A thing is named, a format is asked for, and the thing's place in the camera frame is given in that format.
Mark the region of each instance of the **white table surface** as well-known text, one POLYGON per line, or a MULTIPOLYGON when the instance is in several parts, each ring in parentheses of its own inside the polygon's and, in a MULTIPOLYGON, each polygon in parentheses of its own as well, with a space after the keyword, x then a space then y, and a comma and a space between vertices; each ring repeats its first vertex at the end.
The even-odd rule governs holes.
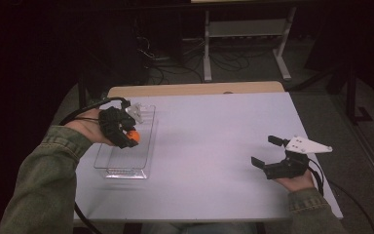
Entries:
MULTIPOLYGON (((76 202, 88 219, 289 218, 287 191, 250 163, 251 156, 266 164, 284 159, 283 147, 269 143, 269 135, 308 137, 289 93, 131 97, 131 103, 136 102, 156 106, 150 176, 103 178, 94 168, 99 144, 93 145, 77 169, 76 202)), ((309 157, 317 160, 314 154, 309 157)), ((327 182, 324 194, 332 211, 342 217, 327 182)))

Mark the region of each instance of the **hand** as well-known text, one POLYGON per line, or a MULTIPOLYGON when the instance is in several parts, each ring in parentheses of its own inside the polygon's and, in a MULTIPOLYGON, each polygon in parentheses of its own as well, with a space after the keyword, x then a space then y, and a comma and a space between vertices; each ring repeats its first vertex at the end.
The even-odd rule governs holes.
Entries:
POLYGON ((312 174, 309 170, 306 170, 303 175, 294 178, 277 178, 276 182, 283 185, 289 192, 296 192, 306 188, 315 187, 312 174))
POLYGON ((98 115, 100 109, 91 109, 88 110, 77 117, 79 118, 89 118, 89 119, 80 119, 73 120, 65 125, 65 127, 73 129, 86 138, 88 138, 92 143, 106 143, 113 146, 114 144, 107 139, 101 131, 101 128, 98 124, 98 115))

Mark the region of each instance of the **orange object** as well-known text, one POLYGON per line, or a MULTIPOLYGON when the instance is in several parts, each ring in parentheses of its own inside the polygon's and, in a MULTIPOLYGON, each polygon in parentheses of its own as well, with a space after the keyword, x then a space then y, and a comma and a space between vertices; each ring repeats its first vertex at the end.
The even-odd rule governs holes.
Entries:
POLYGON ((133 139, 137 142, 139 142, 139 139, 140 139, 139 133, 135 130, 128 131, 127 132, 127 137, 131 138, 131 139, 133 139))

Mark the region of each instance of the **clear plastic container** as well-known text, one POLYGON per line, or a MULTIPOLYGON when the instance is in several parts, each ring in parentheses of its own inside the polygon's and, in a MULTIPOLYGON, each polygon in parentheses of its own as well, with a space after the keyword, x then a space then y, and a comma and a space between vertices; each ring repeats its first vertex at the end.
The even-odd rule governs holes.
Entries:
POLYGON ((140 141, 132 148, 120 148, 101 144, 94 167, 107 178, 147 178, 150 173, 151 155, 155 136, 154 105, 141 106, 143 122, 135 125, 140 141))

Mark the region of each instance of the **jacket sleeve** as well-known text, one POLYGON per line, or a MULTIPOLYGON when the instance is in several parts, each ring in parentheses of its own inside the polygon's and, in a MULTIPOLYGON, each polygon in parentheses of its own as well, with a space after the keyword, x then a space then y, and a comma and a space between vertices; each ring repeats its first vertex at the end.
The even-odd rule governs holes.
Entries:
POLYGON ((50 127, 19 168, 0 233, 72 233, 75 170, 91 145, 74 130, 50 127))
POLYGON ((289 193, 288 198, 293 217, 292 233, 348 233, 333 214, 330 205, 315 188, 289 193))

